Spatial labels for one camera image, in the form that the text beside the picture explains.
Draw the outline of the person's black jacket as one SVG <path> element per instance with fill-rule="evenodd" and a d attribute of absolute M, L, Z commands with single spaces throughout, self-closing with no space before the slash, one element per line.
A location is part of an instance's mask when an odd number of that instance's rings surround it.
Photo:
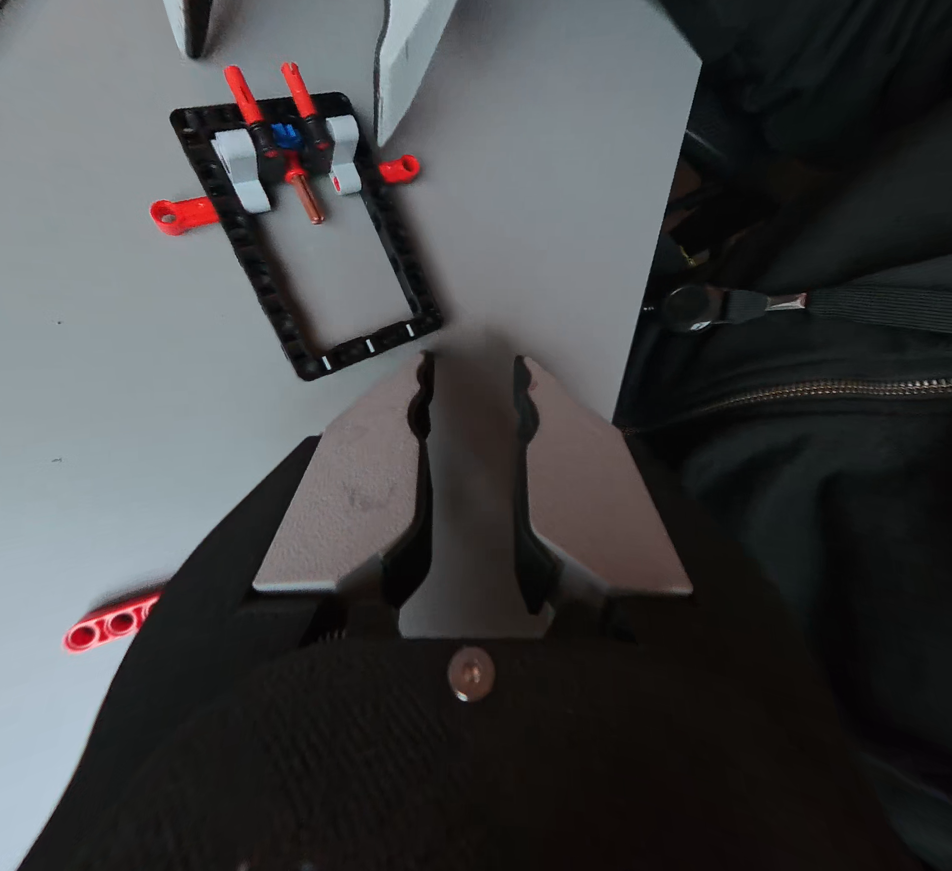
<path fill-rule="evenodd" d="M 951 0 L 660 0 L 770 157 L 829 171 L 636 334 L 620 422 L 797 618 L 898 837 L 950 869 Z"/>

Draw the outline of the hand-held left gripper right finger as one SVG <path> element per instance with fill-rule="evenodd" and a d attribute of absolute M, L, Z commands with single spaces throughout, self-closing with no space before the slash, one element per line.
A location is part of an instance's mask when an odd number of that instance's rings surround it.
<path fill-rule="evenodd" d="M 514 562 L 529 613 L 690 597 L 694 586 L 621 431 L 527 356 L 517 415 Z"/>

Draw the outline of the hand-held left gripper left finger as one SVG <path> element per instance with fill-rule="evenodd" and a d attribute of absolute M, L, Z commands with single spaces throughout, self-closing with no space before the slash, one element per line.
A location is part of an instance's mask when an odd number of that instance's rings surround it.
<path fill-rule="evenodd" d="M 434 360 L 416 354 L 328 424 L 253 580 L 264 595 L 402 607 L 432 559 Z"/>

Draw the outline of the black lego frame assembly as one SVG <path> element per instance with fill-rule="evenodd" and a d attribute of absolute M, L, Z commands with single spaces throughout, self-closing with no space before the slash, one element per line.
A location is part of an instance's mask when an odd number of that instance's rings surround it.
<path fill-rule="evenodd" d="M 232 103 L 172 111 L 172 129 L 203 192 L 154 201 L 149 214 L 170 237 L 211 226 L 223 231 L 295 374 L 311 382 L 434 334 L 445 319 L 395 196 L 395 187 L 418 178 L 420 161 L 412 154 L 378 161 L 343 93 L 312 93 L 295 62 L 283 62 L 280 71 L 286 96 L 257 98 L 242 69 L 231 65 L 223 74 Z M 306 179 L 285 183 L 287 166 L 301 168 Z M 334 195 L 361 199 L 410 311 L 407 318 L 322 350 L 308 338 L 287 270 L 269 248 L 260 221 L 275 208 L 276 188 L 286 187 L 309 222 L 325 224 L 328 204 L 315 187 L 320 178 Z"/>

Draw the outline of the thick red three-hole lego beam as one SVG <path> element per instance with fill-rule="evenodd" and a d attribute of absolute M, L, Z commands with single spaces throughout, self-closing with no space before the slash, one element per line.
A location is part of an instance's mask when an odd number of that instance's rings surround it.
<path fill-rule="evenodd" d="M 82 654 L 135 635 L 147 621 L 163 590 L 162 586 L 149 588 L 92 609 L 65 631 L 63 649 L 69 654 Z"/>

